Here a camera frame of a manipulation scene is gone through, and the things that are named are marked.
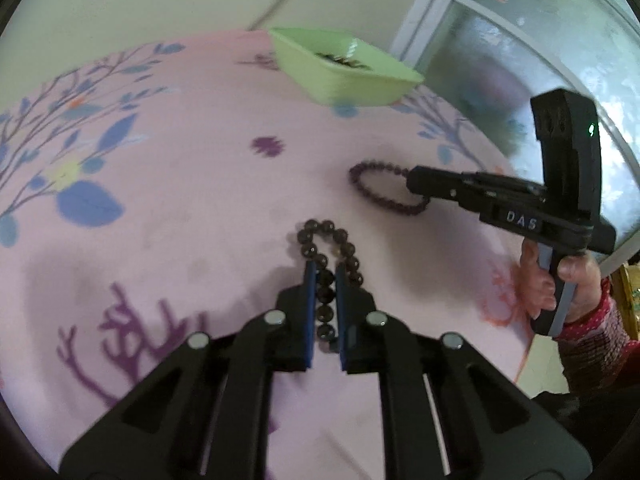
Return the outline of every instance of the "person's arm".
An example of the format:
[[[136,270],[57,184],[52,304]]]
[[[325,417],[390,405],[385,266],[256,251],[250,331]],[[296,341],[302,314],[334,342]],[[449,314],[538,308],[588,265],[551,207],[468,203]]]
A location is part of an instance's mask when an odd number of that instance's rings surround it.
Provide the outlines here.
[[[556,338],[571,392],[581,394],[612,384],[639,384],[639,343],[626,334],[610,296],[609,280],[601,282],[593,256],[565,258],[558,275],[577,284],[564,330]],[[555,309],[554,288],[549,273],[538,265],[537,245],[525,240],[516,291],[530,316]]]

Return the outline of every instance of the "human hand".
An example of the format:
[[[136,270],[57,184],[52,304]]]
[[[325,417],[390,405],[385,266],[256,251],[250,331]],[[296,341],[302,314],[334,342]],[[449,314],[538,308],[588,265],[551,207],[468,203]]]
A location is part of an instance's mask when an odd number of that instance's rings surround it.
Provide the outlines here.
[[[598,307],[602,295],[601,275],[591,253],[564,257],[558,265],[558,277],[564,282],[577,284],[565,323],[578,321]],[[556,309],[555,292],[556,284],[551,274],[538,265],[538,244],[525,238],[516,283],[520,303],[533,319],[537,319],[540,311]]]

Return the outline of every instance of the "black handle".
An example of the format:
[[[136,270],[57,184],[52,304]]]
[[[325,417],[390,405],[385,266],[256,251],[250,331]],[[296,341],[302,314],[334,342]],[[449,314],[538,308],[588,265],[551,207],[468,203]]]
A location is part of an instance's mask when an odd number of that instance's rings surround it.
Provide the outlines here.
[[[531,328],[536,334],[556,337],[562,332],[564,320],[569,313],[569,306],[574,298],[575,283],[565,283],[558,278],[558,264],[566,254],[559,253],[544,244],[538,244],[538,249],[540,251],[538,264],[542,269],[548,270],[556,282],[556,309],[540,312],[537,319],[531,320]]]

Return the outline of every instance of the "silver screw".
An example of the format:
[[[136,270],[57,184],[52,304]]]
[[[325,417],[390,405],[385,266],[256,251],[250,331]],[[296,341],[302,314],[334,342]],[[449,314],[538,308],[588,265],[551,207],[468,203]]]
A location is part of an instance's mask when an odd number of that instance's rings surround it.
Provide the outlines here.
[[[194,350],[200,350],[209,344],[209,336],[204,332],[196,332],[189,336],[187,344]]]
[[[447,332],[442,336],[442,344],[452,350],[460,350],[464,344],[464,340],[460,337],[460,334],[455,332]]]
[[[380,312],[379,310],[374,310],[373,312],[369,312],[367,314],[367,323],[371,326],[384,326],[386,324],[386,314],[384,312]]]
[[[287,319],[287,315],[281,310],[270,310],[264,315],[267,325],[281,325]]]

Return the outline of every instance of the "light green container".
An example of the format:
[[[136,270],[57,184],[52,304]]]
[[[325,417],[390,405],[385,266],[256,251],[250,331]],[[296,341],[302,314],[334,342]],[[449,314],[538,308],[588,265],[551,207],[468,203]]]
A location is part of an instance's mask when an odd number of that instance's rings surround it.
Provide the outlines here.
[[[280,69],[322,105],[389,105],[424,77],[386,52],[336,30],[272,28]],[[371,70],[343,66],[316,54],[357,60]]]

